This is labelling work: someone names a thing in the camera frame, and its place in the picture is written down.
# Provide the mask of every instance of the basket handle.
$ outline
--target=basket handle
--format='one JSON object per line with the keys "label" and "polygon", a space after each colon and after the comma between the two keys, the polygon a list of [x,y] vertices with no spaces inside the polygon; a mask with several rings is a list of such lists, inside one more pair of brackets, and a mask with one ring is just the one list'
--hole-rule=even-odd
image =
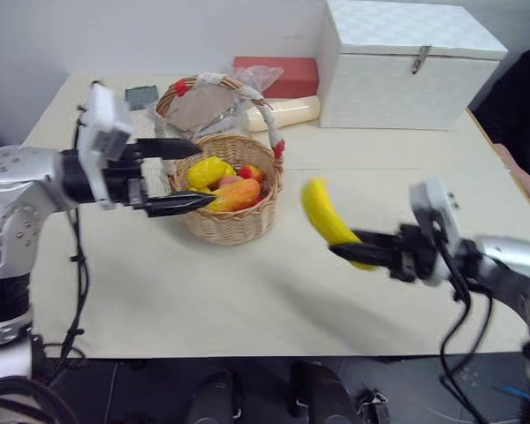
{"label": "basket handle", "polygon": [[221,73],[201,73],[192,77],[183,78],[171,84],[165,94],[159,99],[155,107],[157,115],[164,117],[169,110],[170,103],[175,97],[182,97],[188,91],[197,88],[218,86],[227,88],[244,99],[250,100],[259,112],[269,129],[269,143],[273,149],[275,159],[283,160],[284,139],[275,124],[271,107],[265,102],[263,96],[254,88],[245,86],[240,82]]}

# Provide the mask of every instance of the person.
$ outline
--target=person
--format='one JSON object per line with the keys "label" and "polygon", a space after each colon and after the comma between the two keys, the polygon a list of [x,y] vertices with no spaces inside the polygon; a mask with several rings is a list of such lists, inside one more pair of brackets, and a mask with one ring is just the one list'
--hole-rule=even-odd
{"label": "person", "polygon": [[473,113],[530,198],[530,50],[495,83]]}

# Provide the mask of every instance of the plastic bag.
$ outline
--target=plastic bag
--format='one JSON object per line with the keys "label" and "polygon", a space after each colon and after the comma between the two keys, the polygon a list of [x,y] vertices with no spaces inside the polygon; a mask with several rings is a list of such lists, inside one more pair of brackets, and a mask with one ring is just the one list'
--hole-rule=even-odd
{"label": "plastic bag", "polygon": [[[250,66],[231,68],[228,75],[242,84],[257,89],[260,93],[270,87],[283,73],[282,68]],[[148,111],[155,122],[155,135],[163,137],[168,125],[175,133],[189,140],[218,133],[243,133],[244,111],[251,107],[248,100],[241,99],[223,87],[201,87],[190,90],[182,97],[175,97],[164,118]]]}

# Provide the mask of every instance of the red box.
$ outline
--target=red box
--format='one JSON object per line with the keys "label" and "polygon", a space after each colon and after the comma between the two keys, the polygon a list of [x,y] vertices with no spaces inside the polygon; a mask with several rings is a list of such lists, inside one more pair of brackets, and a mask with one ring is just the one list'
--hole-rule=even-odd
{"label": "red box", "polygon": [[236,57],[235,68],[264,65],[283,68],[284,72],[263,95],[267,98],[297,99],[316,95],[318,70],[311,57]]}

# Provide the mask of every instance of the white table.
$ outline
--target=white table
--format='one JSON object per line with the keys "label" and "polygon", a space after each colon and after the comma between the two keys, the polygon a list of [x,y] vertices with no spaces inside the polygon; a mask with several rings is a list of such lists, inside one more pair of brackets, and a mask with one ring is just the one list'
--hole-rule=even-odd
{"label": "white table", "polygon": [[[123,95],[127,87],[152,84],[162,93],[177,78],[103,80]],[[92,79],[70,77],[26,143],[68,148],[75,106]],[[143,112],[132,118],[138,136],[153,136]],[[176,217],[82,207],[92,290],[79,347],[96,358],[437,353],[459,311],[449,285],[391,281],[382,269],[361,272],[331,254],[299,206],[299,191],[312,175],[329,181],[334,203],[356,227],[393,232],[399,223],[413,223],[408,186],[438,173],[458,198],[465,236],[530,239],[530,205],[467,113],[450,132],[320,129],[316,123],[283,131],[280,217],[252,243],[214,246]],[[73,240],[64,215],[48,219],[40,243],[32,274],[35,327],[46,340],[61,340],[75,302]],[[476,297],[474,303],[452,352],[466,351],[476,334],[485,302]],[[516,351],[525,338],[516,314],[496,304],[481,351]]]}

